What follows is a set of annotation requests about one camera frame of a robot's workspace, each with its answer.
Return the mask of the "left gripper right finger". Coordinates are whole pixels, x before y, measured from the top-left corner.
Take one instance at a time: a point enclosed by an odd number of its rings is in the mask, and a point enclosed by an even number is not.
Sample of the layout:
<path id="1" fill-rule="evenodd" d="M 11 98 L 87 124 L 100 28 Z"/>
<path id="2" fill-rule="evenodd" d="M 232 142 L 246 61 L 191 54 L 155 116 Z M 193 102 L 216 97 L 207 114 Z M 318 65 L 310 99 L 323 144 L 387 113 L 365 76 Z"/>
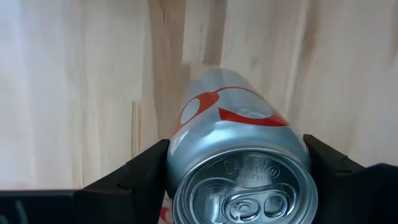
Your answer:
<path id="1" fill-rule="evenodd" d="M 303 140 L 318 190 L 313 224 L 398 224 L 398 167 L 363 167 L 316 137 Z"/>

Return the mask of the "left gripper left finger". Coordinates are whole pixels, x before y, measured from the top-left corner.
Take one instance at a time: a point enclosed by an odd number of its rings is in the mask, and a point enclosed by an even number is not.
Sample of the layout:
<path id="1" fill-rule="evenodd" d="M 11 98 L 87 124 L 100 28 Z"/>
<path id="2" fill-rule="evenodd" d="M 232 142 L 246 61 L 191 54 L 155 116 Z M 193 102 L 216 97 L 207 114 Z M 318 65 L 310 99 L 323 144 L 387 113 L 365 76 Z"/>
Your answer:
<path id="1" fill-rule="evenodd" d="M 0 190 L 0 224 L 157 224 L 169 142 L 80 190 Z"/>

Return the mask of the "silver diet cola can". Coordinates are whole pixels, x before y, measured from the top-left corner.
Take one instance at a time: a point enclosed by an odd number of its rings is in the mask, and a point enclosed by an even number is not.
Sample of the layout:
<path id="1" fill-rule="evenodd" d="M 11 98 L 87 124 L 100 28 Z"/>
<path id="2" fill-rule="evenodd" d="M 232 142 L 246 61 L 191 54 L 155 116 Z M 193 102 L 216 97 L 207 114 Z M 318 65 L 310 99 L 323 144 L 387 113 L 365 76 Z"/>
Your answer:
<path id="1" fill-rule="evenodd" d="M 172 200 L 169 198 L 167 193 L 164 195 L 158 224 L 174 224 L 172 216 Z"/>
<path id="2" fill-rule="evenodd" d="M 190 82 L 166 166 L 175 224 L 312 224 L 317 212 L 302 137 L 232 70 Z"/>

